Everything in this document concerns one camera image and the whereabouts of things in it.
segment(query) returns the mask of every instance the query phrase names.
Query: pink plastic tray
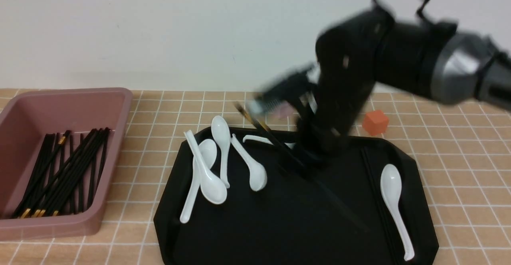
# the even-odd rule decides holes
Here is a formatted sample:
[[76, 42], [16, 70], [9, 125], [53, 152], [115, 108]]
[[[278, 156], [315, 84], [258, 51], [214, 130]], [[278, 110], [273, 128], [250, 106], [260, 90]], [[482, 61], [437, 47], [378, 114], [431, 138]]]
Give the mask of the pink plastic tray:
[[[105, 88], [28, 92], [7, 104], [0, 114], [0, 241], [97, 233], [132, 99], [127, 89]], [[112, 132], [91, 208], [69, 216], [7, 219], [23, 197], [45, 134], [71, 130], [76, 144], [76, 133], [101, 127]]]

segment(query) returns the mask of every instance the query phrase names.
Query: white spoon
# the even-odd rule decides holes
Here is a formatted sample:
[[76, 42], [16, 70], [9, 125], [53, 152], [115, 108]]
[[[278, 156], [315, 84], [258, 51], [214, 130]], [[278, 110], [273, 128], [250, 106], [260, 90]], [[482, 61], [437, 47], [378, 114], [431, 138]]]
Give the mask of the white spoon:
[[248, 165], [248, 170], [250, 171], [250, 188], [255, 192], [263, 189], [268, 181], [268, 176], [266, 175], [264, 166], [248, 154], [245, 148], [243, 148], [243, 145], [241, 145], [236, 138], [235, 134], [232, 135], [231, 142], [236, 151], [241, 155], [241, 158], [243, 158], [245, 163]]
[[[217, 145], [215, 141], [212, 139], [206, 139], [199, 144], [199, 150], [204, 158], [204, 162], [206, 162], [206, 166], [211, 169], [215, 160], [217, 159]], [[183, 210], [181, 211], [181, 217], [179, 221], [181, 223], [187, 223], [190, 220], [190, 215], [192, 214], [193, 205], [195, 204], [195, 199], [197, 198], [197, 192], [199, 192], [200, 187], [200, 169], [197, 164], [197, 159], [193, 158], [192, 164], [192, 183], [190, 185], [190, 190], [188, 191], [188, 196], [186, 196], [186, 201], [184, 201]]]
[[405, 223], [399, 212], [399, 198], [401, 197], [401, 176], [398, 169], [392, 165], [387, 164], [383, 168], [382, 176], [380, 178], [380, 188], [382, 192], [383, 201], [387, 205], [396, 227], [398, 228], [403, 247], [405, 248], [404, 260], [411, 260], [415, 256], [414, 245], [410, 240], [410, 235], [406, 230]]
[[220, 179], [225, 183], [225, 187], [229, 188], [229, 181], [227, 178], [227, 160], [230, 148], [230, 131], [229, 126], [222, 116], [215, 116], [211, 121], [211, 134], [218, 144], [222, 152], [220, 160]]
[[200, 190], [204, 197], [213, 204], [222, 204], [227, 199], [227, 189], [223, 182], [206, 166], [206, 162], [199, 150], [199, 145], [193, 136], [192, 131], [184, 133], [186, 141], [192, 149], [193, 156], [197, 160], [200, 171]]
[[[257, 136], [257, 135], [247, 134], [243, 137], [243, 142], [245, 142], [246, 140], [254, 140], [254, 141], [259, 141], [262, 143], [267, 143], [267, 144], [273, 145], [273, 143], [266, 137], [261, 137], [261, 136]], [[293, 148], [293, 146], [294, 146], [294, 143], [284, 143], [284, 144], [287, 145], [287, 147], [289, 147], [289, 148]]]

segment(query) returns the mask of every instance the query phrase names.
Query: tiled table surface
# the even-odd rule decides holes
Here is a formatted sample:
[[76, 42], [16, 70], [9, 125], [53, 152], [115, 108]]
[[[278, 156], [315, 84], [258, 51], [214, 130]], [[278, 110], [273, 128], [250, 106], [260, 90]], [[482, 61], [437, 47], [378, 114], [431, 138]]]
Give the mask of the tiled table surface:
[[[0, 90], [0, 108], [27, 90]], [[0, 264], [161, 264], [152, 216], [183, 132], [223, 115], [251, 127], [232, 101], [244, 92], [134, 91], [129, 125], [97, 235], [0, 243]], [[374, 94], [365, 110], [390, 118], [382, 136], [418, 162], [440, 250], [436, 265], [511, 263], [511, 118], [487, 105], [441, 107], [404, 94]], [[292, 130], [288, 119], [267, 120]], [[354, 135], [364, 135], [358, 125]]]

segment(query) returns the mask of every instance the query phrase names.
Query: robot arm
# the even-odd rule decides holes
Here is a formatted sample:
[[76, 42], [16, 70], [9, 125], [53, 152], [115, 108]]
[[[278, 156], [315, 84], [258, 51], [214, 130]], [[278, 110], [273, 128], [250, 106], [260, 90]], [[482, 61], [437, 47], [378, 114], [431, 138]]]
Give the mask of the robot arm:
[[[316, 42], [321, 70], [317, 85], [296, 72], [264, 91], [244, 113], [258, 128], [260, 114], [286, 100], [299, 111], [292, 159], [304, 168], [325, 162], [347, 144], [347, 136], [376, 82], [417, 96], [456, 105], [475, 98], [511, 110], [511, 62], [489, 38], [458, 30], [455, 22], [398, 22], [372, 0], [372, 7], [327, 29]], [[311, 93], [316, 108], [299, 98]], [[262, 127], [271, 136], [267, 127]]]

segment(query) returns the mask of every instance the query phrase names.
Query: black serving tray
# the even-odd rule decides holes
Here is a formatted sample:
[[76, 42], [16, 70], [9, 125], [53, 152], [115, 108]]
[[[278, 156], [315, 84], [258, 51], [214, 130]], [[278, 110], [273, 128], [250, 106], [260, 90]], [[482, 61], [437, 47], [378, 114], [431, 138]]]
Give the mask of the black serving tray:
[[[231, 127], [241, 141], [255, 130]], [[292, 141], [291, 132], [274, 131]], [[197, 142], [212, 138], [210, 128], [195, 134]], [[247, 141], [247, 151], [265, 166], [268, 183], [250, 190], [249, 172], [235, 149], [228, 159], [230, 189], [221, 205], [201, 192], [190, 218], [179, 216], [192, 179], [192, 152], [183, 142], [154, 217], [161, 256], [167, 265], [347, 264], [432, 265], [438, 240], [431, 221], [416, 162], [378, 138], [351, 137], [346, 152], [318, 171], [326, 185], [365, 229], [339, 213], [325, 193], [295, 174], [279, 172], [279, 154], [272, 145]], [[380, 194], [380, 175], [388, 163], [401, 174], [400, 211], [414, 244], [414, 259], [403, 260], [401, 238]], [[220, 170], [220, 150], [212, 168]]]

